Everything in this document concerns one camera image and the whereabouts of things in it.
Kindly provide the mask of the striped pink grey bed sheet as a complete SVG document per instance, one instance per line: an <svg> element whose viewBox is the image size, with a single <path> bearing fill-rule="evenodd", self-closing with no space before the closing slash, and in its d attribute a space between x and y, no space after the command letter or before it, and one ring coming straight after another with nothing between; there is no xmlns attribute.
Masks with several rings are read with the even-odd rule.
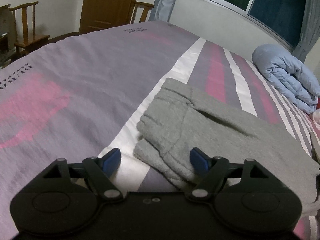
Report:
<svg viewBox="0 0 320 240"><path fill-rule="evenodd" d="M310 118L235 53L166 22L144 22L48 44L1 70L1 239L17 234L14 195L57 158L78 163L117 147L123 191L174 191L133 156L136 124L167 78L282 128L292 153L272 157L309 202L319 164Z"/></svg>

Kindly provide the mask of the wooden chair at left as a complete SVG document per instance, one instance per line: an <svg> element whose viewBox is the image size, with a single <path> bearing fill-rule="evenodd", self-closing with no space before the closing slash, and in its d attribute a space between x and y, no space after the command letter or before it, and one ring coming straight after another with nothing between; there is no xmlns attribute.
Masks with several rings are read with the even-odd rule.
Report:
<svg viewBox="0 0 320 240"><path fill-rule="evenodd" d="M39 1L24 3L16 7L10 7L9 11L13 15L15 26L15 42L16 56L18 58L26 56L31 52L46 45L49 41L50 35L37 34L35 26L35 7L39 4ZM32 9L31 30L28 27L28 8ZM17 11L21 11L21 23L22 23L22 36L18 36L17 31Z"/></svg>

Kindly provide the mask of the folded white pink blanket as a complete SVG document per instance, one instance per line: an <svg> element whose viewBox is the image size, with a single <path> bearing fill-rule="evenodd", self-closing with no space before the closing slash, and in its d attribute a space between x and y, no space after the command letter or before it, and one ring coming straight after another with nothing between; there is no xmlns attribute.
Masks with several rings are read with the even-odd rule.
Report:
<svg viewBox="0 0 320 240"><path fill-rule="evenodd" d="M312 114L310 114L310 118L316 128L320 130L320 109L316 109Z"/></svg>

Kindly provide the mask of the folded light blue duvet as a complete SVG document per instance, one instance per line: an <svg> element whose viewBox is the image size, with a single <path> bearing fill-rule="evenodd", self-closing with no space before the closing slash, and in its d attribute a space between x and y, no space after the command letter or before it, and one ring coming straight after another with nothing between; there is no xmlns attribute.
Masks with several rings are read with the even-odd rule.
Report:
<svg viewBox="0 0 320 240"><path fill-rule="evenodd" d="M292 104L311 114L316 110L319 83L313 72L279 45L263 44L252 54L260 74Z"/></svg>

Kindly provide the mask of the brown wooden door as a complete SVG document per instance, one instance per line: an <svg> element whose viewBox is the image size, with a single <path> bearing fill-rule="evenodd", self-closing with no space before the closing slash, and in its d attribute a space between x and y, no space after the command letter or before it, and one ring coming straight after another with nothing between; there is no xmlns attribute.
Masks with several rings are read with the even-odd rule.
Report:
<svg viewBox="0 0 320 240"><path fill-rule="evenodd" d="M135 0L84 0L82 4L81 34L129 24Z"/></svg>

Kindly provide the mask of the grey curtain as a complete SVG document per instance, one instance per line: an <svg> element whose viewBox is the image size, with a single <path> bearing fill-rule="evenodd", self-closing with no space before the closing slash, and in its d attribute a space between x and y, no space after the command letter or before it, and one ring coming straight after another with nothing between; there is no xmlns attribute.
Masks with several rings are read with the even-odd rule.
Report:
<svg viewBox="0 0 320 240"><path fill-rule="evenodd" d="M319 39L319 11L319 0L306 0L299 42L292 52L302 63Z"/></svg>
<svg viewBox="0 0 320 240"><path fill-rule="evenodd" d="M176 0L155 0L149 21L169 22Z"/></svg>

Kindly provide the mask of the grey fleece pants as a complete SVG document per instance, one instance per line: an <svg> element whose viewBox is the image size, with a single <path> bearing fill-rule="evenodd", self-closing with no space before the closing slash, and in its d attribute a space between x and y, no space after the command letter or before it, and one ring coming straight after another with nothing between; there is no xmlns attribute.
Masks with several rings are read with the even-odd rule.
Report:
<svg viewBox="0 0 320 240"><path fill-rule="evenodd" d="M319 210L319 164L283 125L268 123L168 78L137 129L141 139L134 156L180 189L200 181L190 163L191 150L199 148L232 163L247 158L258 161L300 198L304 216L314 216Z"/></svg>

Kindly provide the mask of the grey right curtain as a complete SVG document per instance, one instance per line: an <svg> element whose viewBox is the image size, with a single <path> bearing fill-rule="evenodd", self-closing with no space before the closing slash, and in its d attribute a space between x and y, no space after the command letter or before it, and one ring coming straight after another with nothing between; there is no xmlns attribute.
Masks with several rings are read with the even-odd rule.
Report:
<svg viewBox="0 0 320 240"><path fill-rule="evenodd" d="M292 52L302 63L319 39L319 11L319 0L306 0L299 42Z"/></svg>

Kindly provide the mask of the grey left curtain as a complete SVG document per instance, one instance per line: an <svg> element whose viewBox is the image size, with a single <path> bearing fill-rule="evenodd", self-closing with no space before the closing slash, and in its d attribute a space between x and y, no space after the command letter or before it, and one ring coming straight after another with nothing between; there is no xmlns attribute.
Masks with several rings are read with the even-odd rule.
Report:
<svg viewBox="0 0 320 240"><path fill-rule="evenodd" d="M176 0L155 0L149 21L169 22Z"/></svg>

